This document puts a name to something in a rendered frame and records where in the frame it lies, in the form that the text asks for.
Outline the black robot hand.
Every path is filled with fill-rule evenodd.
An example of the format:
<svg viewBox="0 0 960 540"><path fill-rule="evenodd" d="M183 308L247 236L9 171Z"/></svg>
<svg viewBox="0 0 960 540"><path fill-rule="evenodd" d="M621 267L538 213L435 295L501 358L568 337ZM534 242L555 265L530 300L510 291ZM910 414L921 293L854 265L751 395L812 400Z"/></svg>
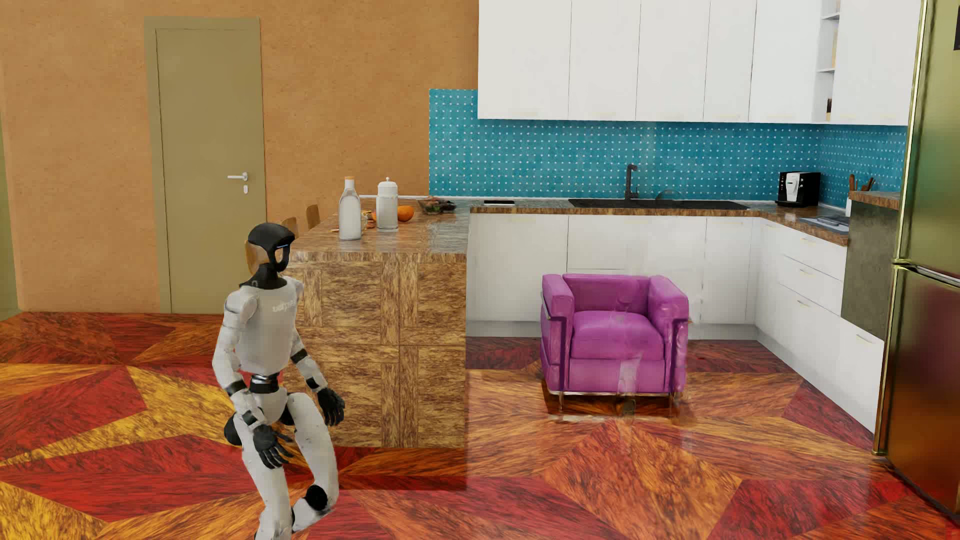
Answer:
<svg viewBox="0 0 960 540"><path fill-rule="evenodd" d="M317 392L318 405L322 411L324 423L337 426L345 418L345 402L332 388L325 387Z"/></svg>
<svg viewBox="0 0 960 540"><path fill-rule="evenodd" d="M293 454L282 443L292 443L294 439L275 431L270 424L259 424L251 435L253 447L267 469L282 468L289 463L289 458L293 458Z"/></svg>

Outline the white right robot leg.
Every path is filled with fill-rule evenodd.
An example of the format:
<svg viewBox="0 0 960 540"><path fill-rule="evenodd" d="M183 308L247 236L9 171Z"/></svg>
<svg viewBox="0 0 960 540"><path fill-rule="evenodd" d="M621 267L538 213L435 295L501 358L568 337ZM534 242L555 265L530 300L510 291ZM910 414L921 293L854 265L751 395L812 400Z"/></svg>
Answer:
<svg viewBox="0 0 960 540"><path fill-rule="evenodd" d="M255 442L257 435L266 434L274 436L274 441L266 451L267 457L263 458ZM283 443L292 443L293 439L267 425L252 430L237 413L224 426L224 435L228 442L242 447L246 471L265 506L254 540L291 540L294 518L283 465L289 462L293 454Z"/></svg>

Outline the white robot leg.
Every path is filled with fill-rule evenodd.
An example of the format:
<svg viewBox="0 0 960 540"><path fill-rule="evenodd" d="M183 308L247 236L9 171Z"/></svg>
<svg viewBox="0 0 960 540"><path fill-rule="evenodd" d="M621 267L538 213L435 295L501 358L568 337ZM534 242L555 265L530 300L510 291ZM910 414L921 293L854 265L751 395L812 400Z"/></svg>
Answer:
<svg viewBox="0 0 960 540"><path fill-rule="evenodd" d="M267 457L263 458L255 442L257 435L266 434L274 436L274 441L266 451ZM293 439L267 425L252 430L237 413L224 426L224 435L228 442L242 447L246 471L265 506L254 540L291 540L294 518L283 465L289 462L293 454L283 443L292 443Z"/></svg>
<svg viewBox="0 0 960 540"><path fill-rule="evenodd" d="M287 410L294 421L295 442L314 477L306 494L292 507L292 531L303 531L330 514L339 499L337 460L329 428L314 400L303 392L290 394Z"/></svg>

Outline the white left robot leg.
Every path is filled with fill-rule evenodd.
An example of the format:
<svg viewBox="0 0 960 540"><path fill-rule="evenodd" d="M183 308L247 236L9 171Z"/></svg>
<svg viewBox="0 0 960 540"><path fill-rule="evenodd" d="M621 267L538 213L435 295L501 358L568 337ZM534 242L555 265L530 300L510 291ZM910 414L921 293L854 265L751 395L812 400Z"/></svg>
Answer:
<svg viewBox="0 0 960 540"><path fill-rule="evenodd" d="M314 400L303 392L290 394L287 410L294 421L295 442L314 477L306 494L292 507L292 531L303 531L330 514L339 499L337 460L329 428Z"/></svg>

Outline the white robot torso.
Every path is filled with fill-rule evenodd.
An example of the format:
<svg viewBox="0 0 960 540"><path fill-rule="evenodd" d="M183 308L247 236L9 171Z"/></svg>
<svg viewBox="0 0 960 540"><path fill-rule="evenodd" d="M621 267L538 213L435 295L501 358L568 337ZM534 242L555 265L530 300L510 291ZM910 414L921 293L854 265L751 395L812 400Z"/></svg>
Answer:
<svg viewBox="0 0 960 540"><path fill-rule="evenodd" d="M241 370L250 373L249 391L271 394L278 391L279 373L288 362L300 363L309 357L296 328L298 305L304 283L284 277L284 285L263 289L242 284L238 292L251 300L252 312L239 338L236 355Z"/></svg>

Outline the wooden kitchen island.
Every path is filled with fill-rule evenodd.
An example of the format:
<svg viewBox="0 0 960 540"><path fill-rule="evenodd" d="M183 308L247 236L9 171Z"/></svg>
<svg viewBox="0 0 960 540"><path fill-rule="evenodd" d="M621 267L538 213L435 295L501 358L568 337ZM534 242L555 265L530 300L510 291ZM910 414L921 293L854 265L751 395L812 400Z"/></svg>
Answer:
<svg viewBox="0 0 960 540"><path fill-rule="evenodd" d="M340 240L333 216L294 240L296 327L345 401L335 446L464 446L469 220L465 207L417 212Z"/></svg>

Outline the black robot head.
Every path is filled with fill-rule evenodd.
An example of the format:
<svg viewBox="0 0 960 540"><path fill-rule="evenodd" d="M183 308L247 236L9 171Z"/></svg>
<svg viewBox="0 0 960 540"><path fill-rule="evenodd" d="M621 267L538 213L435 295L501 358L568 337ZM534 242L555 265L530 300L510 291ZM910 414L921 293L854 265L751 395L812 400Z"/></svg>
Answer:
<svg viewBox="0 0 960 540"><path fill-rule="evenodd" d="M277 223L262 223L255 226L247 236L250 243L262 247L269 258L270 269L276 273L285 271L289 264L290 248L295 240L289 229Z"/></svg>

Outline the white glass bottle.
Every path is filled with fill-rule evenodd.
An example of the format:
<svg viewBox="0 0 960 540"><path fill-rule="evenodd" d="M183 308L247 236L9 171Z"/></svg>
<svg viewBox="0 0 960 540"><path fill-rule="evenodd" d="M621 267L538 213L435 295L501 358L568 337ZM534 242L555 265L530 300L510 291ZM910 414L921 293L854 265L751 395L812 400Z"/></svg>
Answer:
<svg viewBox="0 0 960 540"><path fill-rule="evenodd" d="M360 240L362 238L366 221L362 211L362 202L355 189L353 176L347 176L343 180L338 218L340 240Z"/></svg>

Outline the white lidded canister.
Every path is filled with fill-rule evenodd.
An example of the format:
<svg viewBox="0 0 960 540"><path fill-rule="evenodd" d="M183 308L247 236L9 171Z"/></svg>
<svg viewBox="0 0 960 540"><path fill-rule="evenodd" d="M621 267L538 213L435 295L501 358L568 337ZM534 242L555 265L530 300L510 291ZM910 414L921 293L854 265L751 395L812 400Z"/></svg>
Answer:
<svg viewBox="0 0 960 540"><path fill-rule="evenodd" d="M376 194L376 227L379 231L396 232L399 229L399 187L390 177L380 181Z"/></svg>

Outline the olive green door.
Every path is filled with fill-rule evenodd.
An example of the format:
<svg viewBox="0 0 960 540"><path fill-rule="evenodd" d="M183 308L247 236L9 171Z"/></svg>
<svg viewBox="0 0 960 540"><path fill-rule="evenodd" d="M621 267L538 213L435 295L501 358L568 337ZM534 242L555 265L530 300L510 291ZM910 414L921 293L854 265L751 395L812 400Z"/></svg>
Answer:
<svg viewBox="0 0 960 540"><path fill-rule="evenodd" d="M161 293L218 314L267 220L259 20L148 16L145 50ZM245 171L248 194L227 179Z"/></svg>

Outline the white upper kitchen cabinets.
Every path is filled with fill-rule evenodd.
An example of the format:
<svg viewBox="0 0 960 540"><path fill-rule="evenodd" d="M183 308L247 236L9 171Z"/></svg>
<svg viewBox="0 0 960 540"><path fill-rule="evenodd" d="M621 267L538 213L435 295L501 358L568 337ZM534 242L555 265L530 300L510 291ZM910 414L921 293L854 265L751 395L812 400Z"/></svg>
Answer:
<svg viewBox="0 0 960 540"><path fill-rule="evenodd" d="M926 0L479 0L480 119L903 126Z"/></svg>

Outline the white kitchen cabinets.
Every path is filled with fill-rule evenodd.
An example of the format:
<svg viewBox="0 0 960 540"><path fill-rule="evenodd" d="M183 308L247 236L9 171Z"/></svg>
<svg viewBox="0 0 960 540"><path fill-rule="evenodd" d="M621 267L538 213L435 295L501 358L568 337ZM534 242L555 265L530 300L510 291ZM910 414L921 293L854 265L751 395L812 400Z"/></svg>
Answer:
<svg viewBox="0 0 960 540"><path fill-rule="evenodd" d="M847 249L763 217L471 213L466 318L506 336L540 331L542 276L663 275L694 333L760 341L869 432L883 340L841 316Z"/></svg>
<svg viewBox="0 0 960 540"><path fill-rule="evenodd" d="M926 0L479 0L480 119L903 126Z"/></svg>

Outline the white lower kitchen cabinets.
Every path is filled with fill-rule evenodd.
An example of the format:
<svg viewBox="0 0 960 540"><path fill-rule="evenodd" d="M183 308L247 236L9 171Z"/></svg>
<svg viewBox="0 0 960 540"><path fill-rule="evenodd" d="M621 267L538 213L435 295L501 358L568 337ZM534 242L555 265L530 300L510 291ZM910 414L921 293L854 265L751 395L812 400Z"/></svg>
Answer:
<svg viewBox="0 0 960 540"><path fill-rule="evenodd" d="M760 341L869 432L883 340L841 316L847 249L763 217L471 213L466 318L506 336L540 331L542 276L663 275L694 333Z"/></svg>

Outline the black coffee machine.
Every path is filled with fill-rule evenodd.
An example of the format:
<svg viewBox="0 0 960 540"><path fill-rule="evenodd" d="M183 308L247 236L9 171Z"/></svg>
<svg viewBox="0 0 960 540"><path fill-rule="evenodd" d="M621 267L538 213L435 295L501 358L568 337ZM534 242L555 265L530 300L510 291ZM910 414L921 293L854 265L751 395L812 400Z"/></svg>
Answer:
<svg viewBox="0 0 960 540"><path fill-rule="evenodd" d="M782 207L816 207L819 205L820 184L820 172L780 172L775 203Z"/></svg>

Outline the metallic golden refrigerator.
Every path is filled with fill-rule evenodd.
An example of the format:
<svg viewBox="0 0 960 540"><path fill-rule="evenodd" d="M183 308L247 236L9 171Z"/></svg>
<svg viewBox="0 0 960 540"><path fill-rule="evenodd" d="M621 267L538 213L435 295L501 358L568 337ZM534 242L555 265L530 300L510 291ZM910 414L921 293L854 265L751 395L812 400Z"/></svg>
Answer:
<svg viewBox="0 0 960 540"><path fill-rule="evenodd" d="M960 0L922 0L873 452L960 527Z"/></svg>

